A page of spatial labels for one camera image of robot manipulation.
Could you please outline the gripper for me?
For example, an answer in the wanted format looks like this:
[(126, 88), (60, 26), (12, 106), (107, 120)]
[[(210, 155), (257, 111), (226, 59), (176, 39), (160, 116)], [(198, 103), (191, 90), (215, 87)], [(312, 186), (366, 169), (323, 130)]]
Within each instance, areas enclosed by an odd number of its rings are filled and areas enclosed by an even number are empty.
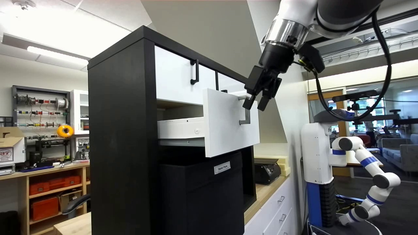
[(279, 74), (286, 73), (294, 61), (295, 51), (292, 47), (267, 44), (259, 60), (245, 82), (245, 95), (242, 107), (251, 110), (257, 95), (262, 92), (258, 110), (265, 111), (267, 104), (275, 98), (282, 79)]

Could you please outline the wide white drawer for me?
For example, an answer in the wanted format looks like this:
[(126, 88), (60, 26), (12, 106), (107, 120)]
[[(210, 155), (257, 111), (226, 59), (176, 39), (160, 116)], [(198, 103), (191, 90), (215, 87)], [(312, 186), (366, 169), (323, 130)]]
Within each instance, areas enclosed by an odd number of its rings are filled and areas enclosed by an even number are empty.
[(159, 100), (188, 104), (203, 104), (203, 90), (216, 89), (215, 71), (200, 62), (200, 81), (195, 78), (195, 67), (189, 59), (160, 47), (155, 47), (156, 97)]

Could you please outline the black cabinet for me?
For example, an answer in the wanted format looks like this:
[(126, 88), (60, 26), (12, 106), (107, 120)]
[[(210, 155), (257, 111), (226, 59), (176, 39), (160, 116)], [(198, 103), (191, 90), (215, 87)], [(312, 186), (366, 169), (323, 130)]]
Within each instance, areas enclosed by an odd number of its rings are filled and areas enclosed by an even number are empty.
[[(158, 101), (165, 100), (156, 97), (156, 46), (218, 71), (219, 91), (244, 91), (244, 76), (144, 25), (92, 58), (92, 235), (162, 235), (161, 164), (206, 157), (204, 147), (160, 144)], [(244, 212), (256, 200), (253, 147), (230, 152), (242, 156)]]

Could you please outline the black desktop device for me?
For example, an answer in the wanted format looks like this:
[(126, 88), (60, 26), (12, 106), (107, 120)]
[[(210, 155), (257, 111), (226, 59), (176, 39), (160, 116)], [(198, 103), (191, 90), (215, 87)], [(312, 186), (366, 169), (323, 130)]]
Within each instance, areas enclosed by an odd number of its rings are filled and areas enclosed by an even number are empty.
[(280, 175), (281, 169), (278, 165), (278, 159), (255, 159), (256, 184), (270, 185)]

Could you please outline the white and blue mobile robot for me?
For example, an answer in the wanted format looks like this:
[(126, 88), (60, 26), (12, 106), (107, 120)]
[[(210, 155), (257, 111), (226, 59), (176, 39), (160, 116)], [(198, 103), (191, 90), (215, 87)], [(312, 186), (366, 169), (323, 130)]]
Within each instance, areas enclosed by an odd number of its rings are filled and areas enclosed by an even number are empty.
[[(338, 137), (330, 143), (329, 128), (353, 118), (354, 112), (327, 108), (315, 115), (313, 123), (302, 128), (310, 235), (382, 235), (369, 219), (380, 215), (379, 207), (401, 180), (398, 175), (381, 169), (378, 159), (364, 147), (360, 137)], [(348, 156), (353, 156), (372, 176), (374, 185), (360, 204), (342, 214), (338, 213), (332, 168), (346, 167)]]

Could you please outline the black fabric bin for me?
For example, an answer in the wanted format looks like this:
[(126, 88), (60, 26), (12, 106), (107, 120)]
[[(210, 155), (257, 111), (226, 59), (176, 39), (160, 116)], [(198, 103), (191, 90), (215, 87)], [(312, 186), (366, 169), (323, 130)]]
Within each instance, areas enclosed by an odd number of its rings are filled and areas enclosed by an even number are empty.
[(242, 156), (161, 164), (162, 235), (243, 235)]

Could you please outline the grey sofa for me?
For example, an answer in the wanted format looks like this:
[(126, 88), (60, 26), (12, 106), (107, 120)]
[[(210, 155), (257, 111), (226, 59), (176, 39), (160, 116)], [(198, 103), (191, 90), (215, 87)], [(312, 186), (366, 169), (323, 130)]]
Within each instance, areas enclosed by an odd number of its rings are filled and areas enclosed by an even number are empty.
[(418, 134), (409, 138), (383, 138), (382, 156), (404, 172), (418, 172)]

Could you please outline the bench power supply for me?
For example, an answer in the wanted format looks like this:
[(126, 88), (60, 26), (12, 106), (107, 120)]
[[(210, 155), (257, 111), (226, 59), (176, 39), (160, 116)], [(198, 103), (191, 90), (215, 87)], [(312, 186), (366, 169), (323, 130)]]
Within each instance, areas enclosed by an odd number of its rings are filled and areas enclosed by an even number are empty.
[(76, 137), (75, 138), (75, 157), (74, 160), (89, 160), (90, 141), (89, 137)]

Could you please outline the yellow spool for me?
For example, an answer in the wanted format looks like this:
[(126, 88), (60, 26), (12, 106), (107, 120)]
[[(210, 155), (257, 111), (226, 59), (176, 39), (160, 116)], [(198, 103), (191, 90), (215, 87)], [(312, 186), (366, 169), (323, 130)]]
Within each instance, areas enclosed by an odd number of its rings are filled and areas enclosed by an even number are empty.
[(59, 137), (67, 138), (74, 134), (74, 129), (70, 125), (60, 125), (56, 132)]

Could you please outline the ceiling light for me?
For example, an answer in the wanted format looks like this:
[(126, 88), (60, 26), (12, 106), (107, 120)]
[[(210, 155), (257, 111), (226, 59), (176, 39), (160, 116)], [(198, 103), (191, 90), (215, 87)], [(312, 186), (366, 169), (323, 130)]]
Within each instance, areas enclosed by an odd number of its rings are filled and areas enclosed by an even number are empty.
[(55, 59), (65, 60), (67, 62), (72, 62), (72, 63), (76, 63), (80, 65), (85, 65), (85, 66), (88, 65), (88, 60), (84, 58), (78, 58), (78, 57), (74, 57), (71, 55), (65, 55), (62, 53), (41, 49), (38, 47), (28, 46), (27, 51), (38, 54), (38, 55), (44, 55), (44, 56), (55, 58)]

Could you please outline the row of orange cases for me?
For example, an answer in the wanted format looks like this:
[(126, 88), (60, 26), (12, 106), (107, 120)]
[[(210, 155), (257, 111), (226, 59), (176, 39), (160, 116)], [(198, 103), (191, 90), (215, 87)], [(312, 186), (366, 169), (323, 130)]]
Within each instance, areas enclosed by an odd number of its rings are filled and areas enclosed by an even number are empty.
[(73, 175), (58, 177), (52, 180), (34, 180), (29, 184), (29, 195), (36, 195), (51, 190), (78, 185), (82, 182), (81, 176)]

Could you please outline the large orange case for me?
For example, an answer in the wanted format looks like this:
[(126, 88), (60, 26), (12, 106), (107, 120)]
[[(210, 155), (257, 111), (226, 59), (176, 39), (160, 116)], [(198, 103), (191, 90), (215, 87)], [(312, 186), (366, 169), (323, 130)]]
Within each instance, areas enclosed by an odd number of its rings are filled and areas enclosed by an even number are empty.
[(58, 197), (46, 197), (30, 203), (30, 218), (33, 221), (43, 220), (59, 213)]

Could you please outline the smoke detector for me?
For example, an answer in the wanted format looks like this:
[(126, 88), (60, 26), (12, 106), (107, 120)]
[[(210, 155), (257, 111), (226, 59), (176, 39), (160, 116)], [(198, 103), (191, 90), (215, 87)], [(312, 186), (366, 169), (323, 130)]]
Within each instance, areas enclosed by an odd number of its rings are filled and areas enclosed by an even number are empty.
[(13, 5), (18, 6), (22, 10), (30, 10), (36, 8), (36, 3), (33, 0), (11, 0)]

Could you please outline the wooden workbench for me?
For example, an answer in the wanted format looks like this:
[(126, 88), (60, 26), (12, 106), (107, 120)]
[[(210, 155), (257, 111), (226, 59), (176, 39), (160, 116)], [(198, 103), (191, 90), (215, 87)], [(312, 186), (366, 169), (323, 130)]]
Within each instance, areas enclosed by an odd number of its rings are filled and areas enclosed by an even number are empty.
[[(67, 215), (59, 213), (43, 220), (33, 221), (30, 218), (30, 203), (34, 200), (46, 197), (58, 197), (62, 191), (78, 189), (82, 190), (82, 196), (89, 191), (90, 185), (90, 164), (88, 162), (72, 163), (63, 167), (54, 166), (48, 169), (35, 170), (30, 172), (17, 172), (11, 175), (0, 176), (0, 183), (11, 183), (15, 186), (17, 193), (13, 198), (16, 206), (12, 209), (17, 212), (18, 224), (20, 226), (21, 235), (53, 235), (55, 234), (54, 226), (58, 223), (68, 220)], [(52, 180), (58, 177), (69, 177), (73, 175), (81, 176), (82, 182), (78, 185), (64, 187), (61, 189), (51, 190), (48, 192), (29, 195), (29, 184), (34, 180)]]

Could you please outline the white wall cabinet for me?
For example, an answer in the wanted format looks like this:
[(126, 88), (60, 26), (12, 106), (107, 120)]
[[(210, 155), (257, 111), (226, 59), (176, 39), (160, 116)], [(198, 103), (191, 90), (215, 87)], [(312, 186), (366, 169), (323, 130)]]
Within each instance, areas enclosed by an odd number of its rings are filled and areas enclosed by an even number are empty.
[(88, 91), (70, 91), (70, 123), (74, 135), (89, 134), (89, 100)]

